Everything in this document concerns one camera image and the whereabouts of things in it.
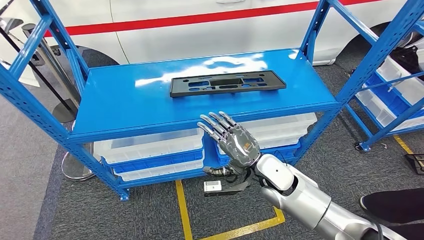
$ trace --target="white storage bin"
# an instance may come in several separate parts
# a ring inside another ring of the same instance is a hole
[[[308,127],[317,121],[314,112],[291,116],[280,116],[239,124],[248,130],[259,143],[261,149],[297,144],[308,133]]]
[[[115,171],[113,171],[113,173],[117,176],[121,176],[123,181],[128,182],[137,179],[145,179],[166,174],[174,174],[194,169],[201,169],[203,168],[203,160],[205,159],[205,150],[203,150],[202,155],[202,159],[195,161],[188,161],[171,165],[146,168],[142,170],[128,171],[123,173],[116,173]]]
[[[393,114],[385,103],[371,90],[368,89],[360,91],[356,94],[356,97],[374,115],[383,127],[386,127],[389,123],[396,119],[396,115]],[[424,124],[424,116],[408,119],[392,131],[410,128],[421,124]]]
[[[94,155],[108,164],[186,152],[203,147],[201,128],[125,137],[94,143]]]
[[[377,69],[377,72],[386,80],[391,81],[406,76],[411,73],[405,70],[399,63],[388,56],[384,63]],[[411,105],[416,104],[424,97],[424,82],[417,78],[409,78],[401,82],[393,83],[394,87],[402,94]]]

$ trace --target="blue shelf surface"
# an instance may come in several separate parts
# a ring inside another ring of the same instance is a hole
[[[220,160],[218,158],[217,151],[215,148],[216,142],[209,136],[205,136],[203,140],[204,140],[203,166],[209,166],[214,168],[222,166],[223,164],[220,164]],[[287,163],[293,163],[293,164],[297,163],[297,158],[295,157],[286,158],[285,160],[287,161]],[[132,188],[132,187],[158,184],[158,183],[175,181],[179,179],[189,179],[189,178],[195,178],[195,177],[201,177],[201,176],[206,176],[206,174],[203,172],[202,168],[199,168],[199,169],[194,169],[189,171],[176,172],[176,173],[167,174],[167,175],[148,177],[148,178],[143,178],[143,179],[138,179],[133,181],[120,180],[119,186],[122,188]]]
[[[285,89],[172,98],[172,78],[273,70]],[[298,49],[90,68],[71,142],[196,128],[200,114],[251,121],[330,110],[339,103]]]

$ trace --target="black pants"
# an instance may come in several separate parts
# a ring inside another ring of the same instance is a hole
[[[405,224],[424,219],[424,188],[372,193],[363,198],[363,204],[377,218],[404,224],[389,227],[404,238],[424,239],[424,223]]]

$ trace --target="silver robotic arm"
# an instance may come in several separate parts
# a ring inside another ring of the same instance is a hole
[[[202,122],[197,125],[218,143],[230,157],[230,162],[222,168],[205,167],[203,170],[208,174],[226,176],[252,171],[259,176],[261,194],[268,202],[328,240],[405,239],[332,202],[315,181],[295,167],[281,162],[274,155],[262,154],[255,138],[226,113],[210,112],[209,115],[218,123],[206,115],[200,118],[212,129]]]

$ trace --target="plastic storage bin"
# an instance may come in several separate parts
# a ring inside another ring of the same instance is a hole
[[[132,160],[126,162],[118,162],[113,164],[105,163],[106,167],[112,168],[115,173],[125,173],[149,168],[156,168],[165,165],[172,164],[181,164],[186,162],[191,162],[195,160],[200,160],[203,158],[203,148],[185,151],[180,153],[162,155],[162,156],[154,156],[149,158],[143,158],[139,160]]]
[[[385,80],[379,73],[375,72],[366,81],[367,86],[384,83]],[[382,85],[371,88],[371,91],[392,111],[395,116],[399,116],[404,111],[412,107],[403,95],[395,87],[391,88],[392,84]],[[424,107],[410,117],[410,119],[424,116]]]
[[[308,133],[308,127],[317,121],[314,112],[298,115],[244,121],[245,127],[258,141],[260,149],[294,145]]]
[[[293,158],[295,151],[301,147],[301,144],[298,142],[297,144],[289,145],[289,146],[280,146],[280,147],[272,147],[268,149],[263,149],[261,152],[263,154],[272,154],[276,156],[281,161],[287,161],[288,164],[294,164],[294,162],[289,162],[287,159]],[[220,165],[227,165],[230,161],[230,157],[225,153],[222,154],[221,149],[216,146],[216,154],[219,158]]]
[[[391,57],[387,57],[384,63],[377,69],[377,72],[384,80],[390,81],[410,76],[411,73],[405,70],[399,63]],[[394,83],[394,87],[400,92],[403,98],[411,105],[416,104],[424,97],[424,81],[417,77]]]
[[[151,177],[157,177],[161,175],[179,173],[194,169],[203,168],[203,160],[205,159],[205,151],[201,152],[202,158],[193,161],[175,163],[171,165],[163,165],[157,167],[151,167],[146,169],[140,169],[135,171],[117,172],[113,170],[113,173],[122,178],[122,181],[128,182],[138,179],[145,179]]]
[[[94,155],[107,164],[146,159],[203,148],[204,131],[200,128],[125,137],[94,143]]]
[[[374,115],[376,121],[380,123],[380,127],[386,127],[389,123],[396,119],[396,115],[385,105],[385,103],[370,89],[360,91],[356,98]],[[424,116],[408,119],[394,128],[392,131],[405,128],[415,127],[424,124]]]

